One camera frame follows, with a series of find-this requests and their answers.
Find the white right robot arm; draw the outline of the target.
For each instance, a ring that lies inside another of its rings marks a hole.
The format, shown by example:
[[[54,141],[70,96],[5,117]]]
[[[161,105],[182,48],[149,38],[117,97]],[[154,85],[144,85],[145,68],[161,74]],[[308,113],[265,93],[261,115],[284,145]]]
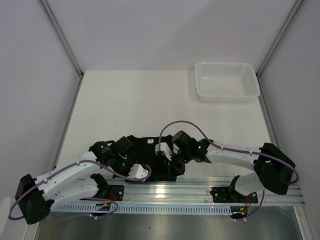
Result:
[[[249,174],[232,179],[228,196],[234,202],[264,190],[286,195],[290,184],[294,183],[292,178],[298,176],[294,162],[271,143],[262,147],[236,147],[208,138],[197,141],[182,130],[172,137],[172,143],[178,150],[172,154],[170,164],[180,170],[190,161],[222,163],[250,170]]]

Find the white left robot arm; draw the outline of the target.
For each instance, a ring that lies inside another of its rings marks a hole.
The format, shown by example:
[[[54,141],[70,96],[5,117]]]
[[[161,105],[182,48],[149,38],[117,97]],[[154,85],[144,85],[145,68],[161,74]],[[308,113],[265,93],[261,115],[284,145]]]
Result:
[[[74,201],[105,199],[113,204],[120,187],[110,185],[99,171],[107,170],[125,180],[137,178],[129,157],[133,147],[125,136],[118,141],[98,141],[65,167],[37,177],[26,174],[19,180],[13,207],[19,208],[21,219],[33,225]]]

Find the black t-shirt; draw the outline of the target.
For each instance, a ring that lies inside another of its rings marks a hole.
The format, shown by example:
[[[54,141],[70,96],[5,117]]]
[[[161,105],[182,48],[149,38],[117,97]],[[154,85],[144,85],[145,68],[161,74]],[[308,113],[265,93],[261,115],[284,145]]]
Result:
[[[161,143],[164,142],[165,137],[161,138]],[[135,137],[129,135],[127,138],[133,144],[133,153],[129,155],[132,157],[133,164],[148,165],[151,168],[151,175],[147,179],[148,182],[174,182],[178,176],[182,176],[168,175],[168,169],[164,163],[167,157],[165,155],[156,155],[155,152],[155,147],[159,140],[158,137]]]

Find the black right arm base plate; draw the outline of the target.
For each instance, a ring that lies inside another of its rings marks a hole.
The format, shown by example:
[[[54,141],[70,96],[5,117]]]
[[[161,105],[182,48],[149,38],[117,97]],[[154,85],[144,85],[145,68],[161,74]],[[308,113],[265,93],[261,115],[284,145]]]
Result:
[[[214,203],[232,203],[232,204],[245,204],[245,203],[258,203],[258,195],[256,192],[250,193],[247,196],[243,196],[236,191],[229,193],[228,187],[216,186],[210,189],[210,195],[212,196]]]

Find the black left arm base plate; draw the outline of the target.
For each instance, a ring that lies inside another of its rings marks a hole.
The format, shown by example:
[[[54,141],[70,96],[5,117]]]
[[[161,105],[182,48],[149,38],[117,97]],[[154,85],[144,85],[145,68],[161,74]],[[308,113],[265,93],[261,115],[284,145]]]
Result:
[[[108,185],[93,196],[93,198],[106,199],[112,201],[122,201],[124,196],[124,185]]]

